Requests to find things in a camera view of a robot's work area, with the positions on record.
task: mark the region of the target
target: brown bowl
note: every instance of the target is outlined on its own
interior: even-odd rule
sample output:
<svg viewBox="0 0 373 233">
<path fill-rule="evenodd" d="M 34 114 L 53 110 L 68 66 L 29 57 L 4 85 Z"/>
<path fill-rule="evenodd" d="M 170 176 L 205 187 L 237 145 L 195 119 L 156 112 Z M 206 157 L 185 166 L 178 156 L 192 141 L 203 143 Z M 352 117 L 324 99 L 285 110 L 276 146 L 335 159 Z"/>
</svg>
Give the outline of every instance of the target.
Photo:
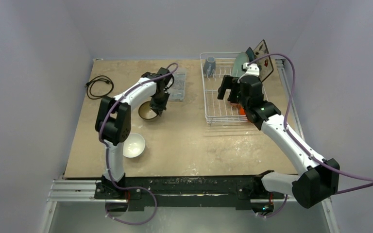
<svg viewBox="0 0 373 233">
<path fill-rule="evenodd" d="M 144 121 L 152 121 L 155 120 L 158 114 L 156 114 L 152 109 L 149 107 L 150 101 L 147 101 L 138 108 L 138 115 Z"/>
</svg>

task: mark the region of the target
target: green plate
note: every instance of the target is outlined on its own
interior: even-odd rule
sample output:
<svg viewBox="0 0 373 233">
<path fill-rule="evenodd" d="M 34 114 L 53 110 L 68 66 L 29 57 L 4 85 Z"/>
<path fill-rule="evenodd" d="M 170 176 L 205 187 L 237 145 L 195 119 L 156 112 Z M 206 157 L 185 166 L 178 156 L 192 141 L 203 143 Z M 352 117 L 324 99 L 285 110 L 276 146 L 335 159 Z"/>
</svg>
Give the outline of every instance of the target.
<svg viewBox="0 0 373 233">
<path fill-rule="evenodd" d="M 248 55 L 245 52 L 240 52 L 235 58 L 234 66 L 232 67 L 231 76 L 240 78 L 245 71 L 242 71 L 242 65 L 245 62 L 250 62 Z"/>
</svg>

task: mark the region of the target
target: white wall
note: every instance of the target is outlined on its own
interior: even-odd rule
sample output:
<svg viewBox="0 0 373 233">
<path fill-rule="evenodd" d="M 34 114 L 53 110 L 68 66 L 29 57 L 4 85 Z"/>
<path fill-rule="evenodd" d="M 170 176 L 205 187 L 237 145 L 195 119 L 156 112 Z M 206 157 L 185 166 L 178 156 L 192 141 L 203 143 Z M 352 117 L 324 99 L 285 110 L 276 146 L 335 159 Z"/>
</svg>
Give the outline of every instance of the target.
<svg viewBox="0 0 373 233">
<path fill-rule="evenodd" d="M 60 0 L 0 0 L 0 232 L 37 232 L 90 64 Z"/>
<path fill-rule="evenodd" d="M 373 177 L 373 1 L 320 0 L 289 56 L 306 141 Z M 339 187 L 358 184 L 342 178 Z M 333 206 L 342 232 L 373 232 L 373 187 L 334 196 Z"/>
<path fill-rule="evenodd" d="M 288 53 L 318 0 L 64 0 L 96 58 L 198 58 L 266 39 Z"/>
</svg>

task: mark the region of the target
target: wooden tabletop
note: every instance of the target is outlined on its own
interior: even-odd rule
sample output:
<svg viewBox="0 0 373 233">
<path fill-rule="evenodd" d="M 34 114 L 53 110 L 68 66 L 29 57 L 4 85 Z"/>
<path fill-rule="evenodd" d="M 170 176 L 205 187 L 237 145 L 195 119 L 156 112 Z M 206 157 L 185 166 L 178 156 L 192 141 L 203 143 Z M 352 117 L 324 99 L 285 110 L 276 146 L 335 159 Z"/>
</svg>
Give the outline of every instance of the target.
<svg viewBox="0 0 373 233">
<path fill-rule="evenodd" d="M 143 73 L 155 73 L 172 62 L 97 60 L 90 78 L 98 75 L 111 78 L 115 89 L 109 96 L 114 96 L 132 86 Z M 200 61 L 176 62 L 187 72 L 185 99 L 168 102 L 167 110 L 154 122 L 143 121 L 137 109 L 133 110 L 131 132 L 145 138 L 146 149 L 137 158 L 124 158 L 127 176 L 248 175 L 268 169 L 295 173 L 289 159 L 254 125 L 209 126 L 204 113 Z M 276 71 L 264 82 L 264 87 L 268 100 L 285 112 L 287 100 Z M 104 83 L 97 83 L 92 91 L 100 95 L 109 88 Z M 103 173 L 104 148 L 95 131 L 99 103 L 100 100 L 84 99 L 66 178 L 100 177 Z M 292 117 L 288 121 L 293 127 Z"/>
</svg>

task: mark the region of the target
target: wire rack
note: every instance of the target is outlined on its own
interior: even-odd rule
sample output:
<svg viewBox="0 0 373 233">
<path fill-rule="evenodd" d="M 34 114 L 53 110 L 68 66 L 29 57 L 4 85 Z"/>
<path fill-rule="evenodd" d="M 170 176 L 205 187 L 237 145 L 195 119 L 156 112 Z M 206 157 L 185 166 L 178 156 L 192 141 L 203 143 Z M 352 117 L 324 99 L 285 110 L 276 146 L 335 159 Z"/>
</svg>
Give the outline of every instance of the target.
<svg viewBox="0 0 373 233">
<path fill-rule="evenodd" d="M 203 83 L 203 95 L 205 104 L 205 118 L 209 124 L 213 123 L 239 123 L 247 122 L 245 115 L 239 113 L 239 108 L 232 106 L 228 101 L 230 90 L 225 92 L 223 100 L 217 99 L 218 88 L 221 86 L 224 75 L 234 75 L 232 67 L 234 66 L 235 58 L 239 52 L 213 52 L 201 53 L 201 74 Z M 211 75 L 205 75 L 203 65 L 208 57 L 215 58 L 215 70 Z"/>
</svg>

